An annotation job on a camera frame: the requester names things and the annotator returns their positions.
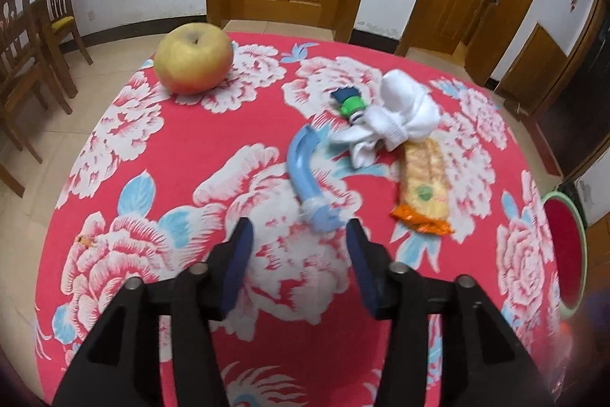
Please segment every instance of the white cloth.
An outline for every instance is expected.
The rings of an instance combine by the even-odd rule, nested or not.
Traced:
[[[330,136],[331,142],[350,145],[356,168],[374,163],[379,140],[393,151],[407,140],[423,142],[440,123],[440,111],[428,89],[404,71],[388,71],[379,93],[383,105],[370,105],[353,126]]]

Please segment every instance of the table leg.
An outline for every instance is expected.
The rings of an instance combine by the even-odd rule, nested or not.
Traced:
[[[42,32],[47,50],[51,56],[49,62],[53,67],[53,71],[57,75],[59,83],[62,84],[63,89],[66,91],[66,95],[68,95],[69,98],[73,98],[78,93],[78,90],[76,89],[74,80],[72,80],[72,77],[70,76],[70,68],[63,58],[62,52],[59,50],[59,45],[55,40],[51,26],[43,24]]]

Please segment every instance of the apple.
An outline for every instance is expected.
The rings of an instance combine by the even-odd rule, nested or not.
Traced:
[[[154,70],[170,92],[199,94],[225,79],[233,64],[231,39],[207,23],[187,23],[170,31],[157,48]]]

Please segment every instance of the chair seat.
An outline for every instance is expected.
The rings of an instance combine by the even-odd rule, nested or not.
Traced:
[[[73,21],[74,21],[74,16],[64,16],[63,18],[60,18],[59,20],[54,21],[51,24],[51,29],[53,30],[53,33],[57,33],[63,27],[71,24]]]

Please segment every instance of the screw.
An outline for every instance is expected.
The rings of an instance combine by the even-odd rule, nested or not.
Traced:
[[[207,273],[207,264],[205,262],[196,262],[188,268],[188,271],[192,275],[205,275]]]
[[[409,271],[409,266],[399,261],[394,261],[390,263],[390,271],[392,273],[396,273],[397,275],[403,275],[407,271]]]
[[[144,283],[142,281],[142,278],[140,278],[139,276],[132,276],[131,278],[127,279],[124,284],[124,287],[127,288],[127,290],[135,290],[137,287],[142,285],[142,283]]]
[[[457,283],[463,288],[472,288],[477,284],[475,279],[469,275],[458,276]]]

